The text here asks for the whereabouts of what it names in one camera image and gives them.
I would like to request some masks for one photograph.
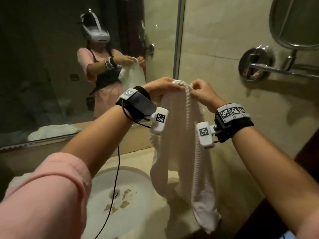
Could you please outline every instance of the countertop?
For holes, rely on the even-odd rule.
[[[154,148],[121,155],[121,166],[140,169],[148,176],[153,164]],[[99,173],[109,168],[117,168],[118,157],[111,157],[100,169]],[[168,172],[168,183],[174,187],[178,183],[178,173]],[[145,220],[136,228],[119,237],[119,239],[178,239],[189,235],[199,229],[192,210],[172,189],[171,199],[161,197],[154,190],[153,203],[151,204]]]

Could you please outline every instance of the mirror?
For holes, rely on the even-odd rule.
[[[274,40],[289,49],[319,48],[319,0],[273,0],[269,27]]]
[[[0,148],[79,132],[124,92],[121,67],[106,70],[104,59],[147,59],[144,0],[0,0],[0,6],[6,7],[0,12]],[[95,42],[80,24],[88,8],[109,42]],[[98,29],[92,22],[87,27]],[[130,87],[146,82],[145,63],[138,67]]]

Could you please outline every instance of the white sink basin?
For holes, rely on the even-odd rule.
[[[116,171],[117,168],[108,169],[92,180],[86,228],[81,239],[94,239],[102,228],[112,202]],[[98,239],[115,239],[139,225],[153,201],[151,180],[139,169],[120,167],[116,190],[119,193],[111,215]]]

